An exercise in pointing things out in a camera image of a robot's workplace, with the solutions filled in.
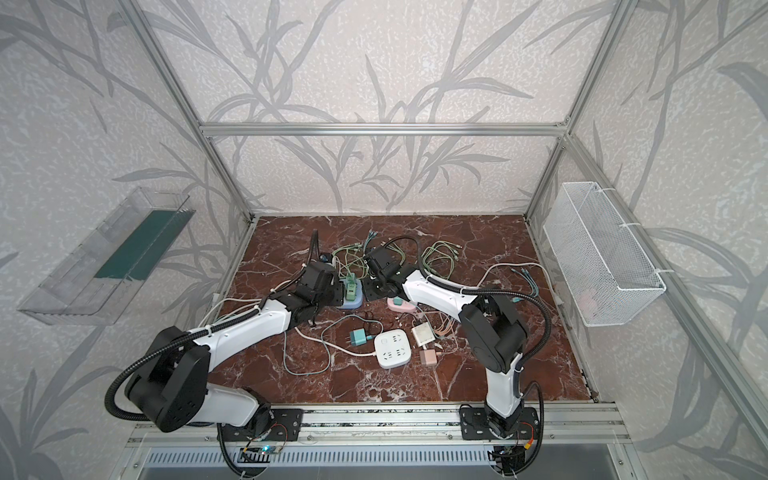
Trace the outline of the white power strip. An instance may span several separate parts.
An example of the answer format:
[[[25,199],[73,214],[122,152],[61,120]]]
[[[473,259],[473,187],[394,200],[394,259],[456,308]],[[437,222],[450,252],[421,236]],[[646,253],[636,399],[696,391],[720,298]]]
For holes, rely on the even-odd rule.
[[[394,329],[380,333],[374,338],[374,353],[383,369],[393,369],[410,362],[412,348],[407,333]]]

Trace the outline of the pink charger plug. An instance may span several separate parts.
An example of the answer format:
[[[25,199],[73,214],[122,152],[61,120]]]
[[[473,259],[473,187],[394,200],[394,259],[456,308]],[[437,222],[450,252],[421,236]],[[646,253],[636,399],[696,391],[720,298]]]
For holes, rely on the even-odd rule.
[[[438,362],[437,352],[434,349],[420,350],[419,359],[423,366],[435,366]]]

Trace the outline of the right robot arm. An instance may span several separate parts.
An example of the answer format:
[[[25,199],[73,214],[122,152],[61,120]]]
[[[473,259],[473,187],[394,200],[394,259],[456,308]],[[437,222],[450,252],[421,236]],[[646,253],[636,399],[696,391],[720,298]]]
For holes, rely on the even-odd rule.
[[[422,303],[460,322],[469,347],[486,369],[485,412],[488,425],[499,438],[508,438],[524,408],[520,376],[525,364],[546,345],[552,318],[538,299],[510,290],[471,287],[442,280],[426,271],[422,262],[411,264],[387,243],[364,253],[368,275],[362,280],[368,301],[399,297]],[[530,349],[529,331],[513,302],[534,305],[544,318],[544,333]]]

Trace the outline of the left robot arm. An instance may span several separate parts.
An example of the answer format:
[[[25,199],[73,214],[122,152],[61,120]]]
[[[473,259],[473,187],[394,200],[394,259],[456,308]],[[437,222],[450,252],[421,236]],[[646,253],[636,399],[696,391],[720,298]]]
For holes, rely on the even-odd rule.
[[[190,423],[259,430],[268,417],[266,401],[247,390],[214,384],[210,373],[239,352],[342,302],[336,269],[311,260],[297,279],[223,321],[189,331],[162,330],[145,355],[113,380],[105,409],[117,419],[150,421],[163,432]]]

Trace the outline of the white charger plug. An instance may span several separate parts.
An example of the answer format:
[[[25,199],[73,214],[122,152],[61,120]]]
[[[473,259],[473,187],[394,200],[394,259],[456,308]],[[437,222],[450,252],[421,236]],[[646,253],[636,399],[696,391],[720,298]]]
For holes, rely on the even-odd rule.
[[[435,341],[434,332],[428,322],[414,326],[411,329],[411,333],[418,347],[425,347]]]

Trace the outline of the teal charger plug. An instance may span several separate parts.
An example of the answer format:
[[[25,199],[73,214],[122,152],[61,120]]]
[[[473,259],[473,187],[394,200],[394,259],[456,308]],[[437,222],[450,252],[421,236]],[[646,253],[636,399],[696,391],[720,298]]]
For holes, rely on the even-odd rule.
[[[351,346],[362,346],[365,345],[368,341],[372,340],[374,336],[372,334],[369,334],[366,330],[359,328],[354,329],[349,334],[349,344]]]

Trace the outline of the green charger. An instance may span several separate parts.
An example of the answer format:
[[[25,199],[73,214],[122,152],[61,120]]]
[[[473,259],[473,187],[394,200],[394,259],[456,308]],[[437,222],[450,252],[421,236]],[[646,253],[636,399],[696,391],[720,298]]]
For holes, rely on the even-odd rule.
[[[353,300],[355,292],[358,290],[356,275],[349,273],[342,279],[342,282],[344,285],[344,300]]]

